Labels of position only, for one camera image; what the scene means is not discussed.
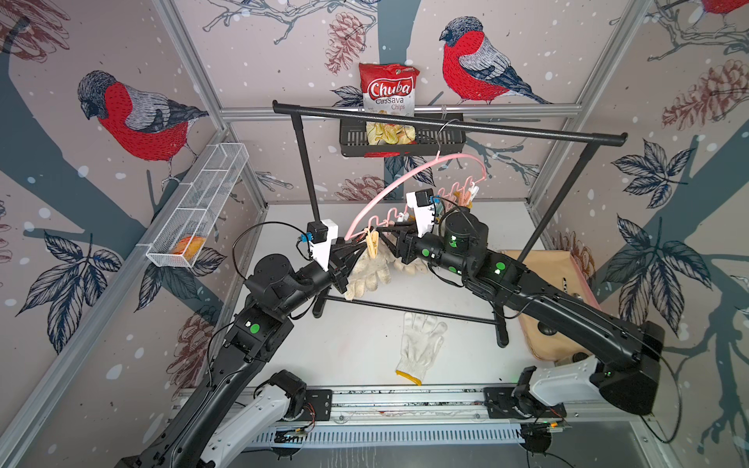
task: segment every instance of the work glove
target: work glove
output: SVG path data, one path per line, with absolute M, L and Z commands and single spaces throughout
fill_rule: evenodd
M 434 315 L 403 314 L 401 361 L 395 373 L 421 385 L 427 369 L 434 364 L 440 352 L 446 331 L 447 323 L 437 323 Z
M 343 297 L 346 300 L 359 298 L 364 295 L 365 288 L 368 291 L 376 291 L 377 279 L 384 284 L 390 283 L 390 270 L 387 264 L 393 260 L 395 257 L 384 245 L 377 249 L 377 255 L 374 258 L 365 250 L 348 276 L 348 286 Z
M 421 258 L 417 258 L 408 265 L 403 263 L 400 258 L 396 258 L 392 265 L 397 271 L 405 271 L 409 275 L 415 275 L 416 273 L 429 273 L 429 270 L 426 267 L 426 262 Z

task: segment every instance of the black cable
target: black cable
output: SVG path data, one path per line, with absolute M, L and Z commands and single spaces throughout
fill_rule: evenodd
M 565 300 L 565 301 L 567 301 L 567 302 L 569 302 L 569 303 L 574 303 L 574 304 L 578 304 L 578 305 L 581 305 L 581 306 L 583 306 L 583 307 L 584 307 L 585 309 L 588 309 L 588 310 L 589 310 L 589 311 L 591 311 L 591 312 L 596 312 L 596 313 L 600 312 L 600 311 L 598 311 L 598 310 L 596 310 L 596 309 L 594 309 L 594 308 L 592 308 L 592 307 L 588 306 L 588 305 L 587 305 L 586 303 L 582 303 L 582 302 L 580 302 L 580 301 L 573 301 L 573 300 L 567 299 L 566 297 L 560 297 L 559 299 L 561 299 L 561 300 Z M 573 313 L 575 313 L 575 314 L 576 314 L 576 315 L 577 315 L 578 317 L 584 318 L 584 317 L 582 317 L 581 315 L 577 314 L 577 312 L 574 312 L 574 311 L 572 311 L 572 310 L 571 310 L 571 309 L 569 309 L 569 308 L 566 308 L 566 307 L 564 307 L 564 309 L 567 309 L 567 310 L 568 310 L 569 312 L 573 312 Z M 653 347 L 652 347 L 652 346 L 650 346 L 649 344 L 647 344 L 647 343 L 646 343 L 646 342 L 644 342 L 643 340 L 639 339 L 639 338 L 638 338 L 637 336 L 634 336 L 634 335 L 630 334 L 629 332 L 627 332 L 627 330 L 625 330 L 625 329 L 623 329 L 622 327 L 620 327 L 620 326 L 616 325 L 615 323 L 612 323 L 611 325 L 612 325 L 612 326 L 614 326 L 614 327 L 616 327 L 617 329 L 619 329 L 619 331 L 620 331 L 620 332 L 624 332 L 624 333 L 627 333 L 627 335 L 629 335 L 630 337 L 632 337 L 632 339 L 634 339 L 635 341 L 639 342 L 639 343 L 640 343 L 641 345 L 643 345 L 644 347 L 647 347 L 648 349 L 650 349 L 650 350 L 651 350 L 651 351 L 652 351 L 652 352 L 653 352 L 653 353 L 654 353 L 654 354 L 655 354 L 656 356 L 658 356 L 658 358 L 659 358 L 659 359 L 660 359 L 661 361 L 663 361 L 663 363 L 664 363 L 664 364 L 666 365 L 666 368 L 668 369 L 669 373 L 671 374 L 671 378 L 673 379 L 673 384 L 674 384 L 674 385 L 676 386 L 676 397 L 677 397 L 677 398 L 679 399 L 679 411 L 678 411 L 678 413 L 677 413 L 677 415 L 676 415 L 676 424 L 674 425 L 674 428 L 673 428 L 673 434 L 671 434 L 671 437 L 669 437 L 668 439 L 665 439 L 665 440 L 661 439 L 661 438 L 660 438 L 660 437 L 659 437 L 659 436 L 658 436 L 658 435 L 657 435 L 657 434 L 656 434 L 656 433 L 655 433 L 655 432 L 654 432 L 654 431 L 652 430 L 652 428 L 651 428 L 651 427 L 650 427 L 650 425 L 649 425 L 649 424 L 647 423 L 647 421 L 645 420 L 645 418 L 643 418 L 642 416 L 640 416 L 640 419 L 642 419 L 642 421 L 643 421 L 643 424 L 645 425 L 645 427 L 646 427 L 646 428 L 648 428 L 648 431 L 650 431 L 650 433 L 651 433 L 651 434 L 653 434 L 653 436 L 654 436 L 654 437 L 655 437 L 655 438 L 656 438 L 656 439 L 657 439 L 657 440 L 658 440 L 659 442 L 661 442 L 661 443 L 672 443 L 672 442 L 673 442 L 673 441 L 675 440 L 675 438 L 676 438 L 676 435 L 677 435 L 677 434 L 678 434 L 678 432 L 679 432 L 679 428 L 680 428 L 680 427 L 681 427 L 681 425 L 682 425 L 682 414 L 683 414 L 683 406 L 684 406 L 684 401 L 683 401 L 683 399 L 682 399 L 682 390 L 681 390 L 681 389 L 679 388 L 679 380 L 678 380 L 678 379 L 676 378 L 676 372 L 674 372 L 674 371 L 673 371 L 673 368 L 671 367 L 671 364 L 669 364 L 669 362 L 668 362 L 668 361 L 667 361 L 667 360 L 666 360 L 666 359 L 665 359 L 665 358 L 663 357 L 663 355 L 662 355 L 661 353 L 659 353 L 658 351 L 656 351 L 655 349 L 653 349 Z
M 429 271 L 431 271 L 433 275 L 435 275 L 436 277 L 438 277 L 438 279 L 439 279 L 440 281 L 442 281 L 442 282 L 445 282 L 445 283 L 447 283 L 448 285 L 451 285 L 451 286 L 455 286 L 456 288 L 462 288 L 462 287 L 464 287 L 464 286 L 465 286 L 465 285 L 459 285 L 459 284 L 458 284 L 458 283 L 456 283 L 456 282 L 452 282 L 452 281 L 450 281 L 449 279 L 445 279 L 445 278 L 443 278 L 442 276 L 439 276 L 438 274 L 436 274 L 436 273 L 434 272 L 434 270 L 433 270 L 433 269 L 431 268 L 431 265 L 430 265 L 430 264 L 426 264 L 426 267 L 427 267 L 427 268 L 429 268 Z
M 289 315 L 288 317 L 290 319 L 292 319 L 292 320 L 299 320 L 299 319 L 301 319 L 302 317 L 304 317 L 304 314 L 306 314 L 307 312 L 309 312 L 309 310 L 312 308 L 312 306 L 315 304 L 315 302 L 317 300 L 318 300 L 318 297 L 315 296 L 315 298 L 312 299 L 312 302 L 309 303 L 309 306 L 307 307 L 307 309 L 304 309 L 304 312 L 302 312 L 301 314 L 297 315 L 296 317 L 292 317 L 291 315 Z
M 288 226 L 289 228 L 296 229 L 297 231 L 299 231 L 300 233 L 302 233 L 302 237 L 306 237 L 307 236 L 307 233 L 304 232 L 304 231 L 302 231 L 301 229 L 299 229 L 297 226 L 288 224 L 287 222 L 283 222 L 283 221 L 265 221 L 265 222 L 259 222 L 258 224 L 254 225 L 254 226 L 250 226 L 249 228 L 245 229 L 245 231 L 242 234 L 240 234 L 239 236 L 237 236 L 237 239 L 234 241 L 234 244 L 231 245 L 231 259 L 234 262 L 234 270 L 242 278 L 245 278 L 245 276 L 239 271 L 239 267 L 237 266 L 237 256 L 235 255 L 234 250 L 236 250 L 237 244 L 239 243 L 239 240 L 242 237 L 246 236 L 247 233 L 249 233 L 252 229 L 259 228 L 260 226 L 264 226 L 266 224 L 280 224 L 280 225 Z M 310 257 L 312 257 L 312 250 L 309 248 L 309 242 L 307 243 L 307 253 L 309 254 Z

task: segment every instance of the mesh basket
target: mesh basket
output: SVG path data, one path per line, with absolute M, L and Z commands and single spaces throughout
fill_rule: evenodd
M 157 267 L 195 264 L 247 158 L 241 143 L 216 145 L 146 254 Z

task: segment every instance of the chip bag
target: chip bag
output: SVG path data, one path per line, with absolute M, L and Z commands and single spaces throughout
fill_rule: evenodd
M 359 72 L 367 112 L 413 117 L 419 75 L 416 68 L 399 64 L 359 64 Z M 408 145 L 416 139 L 416 130 L 410 125 L 367 122 L 366 129 L 370 145 Z

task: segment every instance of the red bird illustration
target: red bird illustration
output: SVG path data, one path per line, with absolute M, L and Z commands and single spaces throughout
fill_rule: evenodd
M 138 91 L 100 70 L 83 77 L 78 84 L 78 99 L 86 118 L 97 116 L 102 127 L 128 153 L 169 164 L 169 176 L 162 180 L 162 189 L 170 180 L 179 182 L 172 177 L 172 157 L 187 146 L 187 133 L 195 121 L 208 115 L 163 94 Z
M 461 16 L 447 24 L 440 40 L 446 42 L 442 74 L 447 85 L 465 100 L 490 103 L 497 96 L 519 94 L 537 103 L 550 104 L 536 96 L 518 76 L 510 59 L 496 50 L 484 35 L 484 25 L 473 16 Z

